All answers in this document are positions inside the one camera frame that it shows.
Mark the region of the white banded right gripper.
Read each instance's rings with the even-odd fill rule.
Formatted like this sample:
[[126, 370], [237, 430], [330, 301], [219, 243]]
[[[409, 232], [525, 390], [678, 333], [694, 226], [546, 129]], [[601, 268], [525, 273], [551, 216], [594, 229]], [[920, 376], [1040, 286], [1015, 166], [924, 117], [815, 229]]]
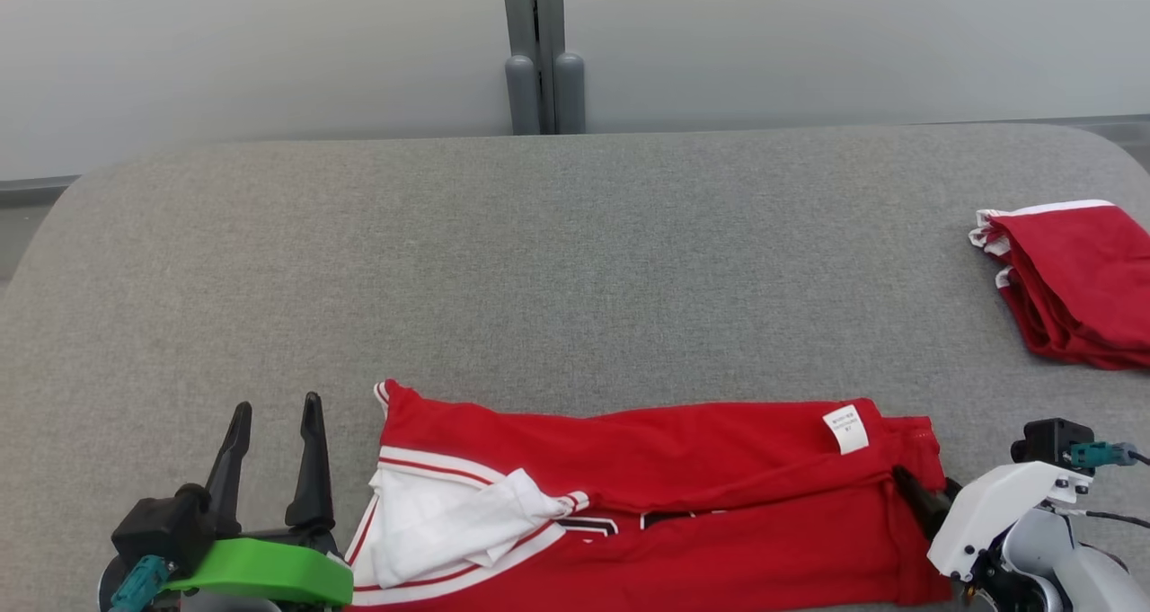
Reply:
[[1022, 520], [1041, 502], [1072, 505], [1092, 485], [1092, 476], [1048, 462], [995, 467], [963, 485], [946, 477], [945, 498], [954, 498], [946, 517], [944, 500], [928, 491], [904, 466], [892, 467], [897, 490], [915, 517], [923, 537], [931, 541], [928, 559], [941, 575], [969, 582], [975, 563], [995, 538]]

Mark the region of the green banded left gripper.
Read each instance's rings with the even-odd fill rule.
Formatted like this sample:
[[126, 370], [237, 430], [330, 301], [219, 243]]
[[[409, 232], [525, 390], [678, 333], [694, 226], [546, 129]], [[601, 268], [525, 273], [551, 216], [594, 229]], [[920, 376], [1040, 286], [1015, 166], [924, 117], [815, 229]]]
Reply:
[[[235, 513], [252, 420], [248, 401], [233, 408], [207, 480], [208, 510], [218, 534], [243, 531]], [[285, 510], [291, 528], [215, 541], [194, 572], [171, 577], [162, 592], [222, 594], [302, 609], [348, 607], [353, 575], [334, 542], [332, 468], [322, 398], [316, 392], [305, 395], [300, 436], [304, 447], [296, 494]]]

